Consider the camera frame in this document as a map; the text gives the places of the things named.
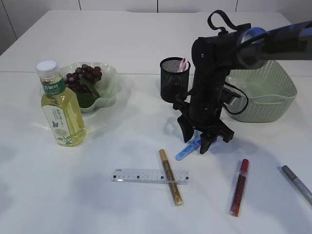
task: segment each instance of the silver pen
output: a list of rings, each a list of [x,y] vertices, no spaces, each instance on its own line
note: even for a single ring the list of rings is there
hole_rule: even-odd
[[[299,192],[304,196],[304,198],[310,203],[312,206],[312,193],[311,191],[302,183],[302,181],[291,171],[288,166],[282,167],[283,172],[287,175],[287,177],[292,181],[292,183],[297,187]]]

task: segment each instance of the plastic bowl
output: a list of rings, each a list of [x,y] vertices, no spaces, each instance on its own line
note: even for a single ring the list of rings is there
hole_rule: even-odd
[[[287,111],[297,95],[293,81],[276,61],[269,61],[257,70],[232,70],[226,81],[244,91],[249,98],[243,113],[229,114],[241,122],[274,122]],[[245,104],[246,98],[242,95],[227,107],[235,113],[242,110]]]
[[[76,68],[81,67],[84,63],[92,67],[99,66],[102,70],[102,79],[94,86],[100,94],[100,98],[98,98],[92,106],[80,108],[81,112],[87,113],[93,111],[95,108],[112,106],[116,102],[116,87],[121,82],[121,76],[114,67],[102,62],[76,62],[69,66],[62,67],[60,72],[63,77],[66,77],[67,73],[75,72]]]

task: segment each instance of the green plastic basket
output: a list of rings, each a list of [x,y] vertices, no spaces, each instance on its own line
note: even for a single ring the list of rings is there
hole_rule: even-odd
[[[226,81],[244,91],[249,98],[243,113],[229,114],[241,122],[274,122],[287,111],[297,95],[293,81],[276,61],[269,61],[257,70],[232,70]],[[235,113],[242,110],[245,104],[246,98],[242,95],[227,107]]]

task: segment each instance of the grape bunch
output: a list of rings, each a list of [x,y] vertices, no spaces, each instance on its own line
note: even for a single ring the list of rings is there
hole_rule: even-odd
[[[66,75],[65,85],[77,94],[90,94],[90,89],[82,80],[95,85],[101,79],[102,72],[100,67],[96,66],[93,68],[87,64],[83,64],[81,67],[76,68],[74,73],[68,73]]]

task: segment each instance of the gold marker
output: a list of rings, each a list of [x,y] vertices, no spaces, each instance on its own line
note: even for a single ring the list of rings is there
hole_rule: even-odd
[[[161,149],[159,151],[160,154],[160,159],[162,162],[162,166],[164,167],[165,170],[165,174],[168,180],[175,180],[174,174],[172,173],[168,158],[166,156],[166,153],[163,149]],[[172,197],[174,199],[175,205],[179,206],[183,204],[183,201],[181,199],[180,193],[179,193],[179,189],[177,188],[177,184],[176,183],[168,183],[169,184],[169,188],[172,194]]]

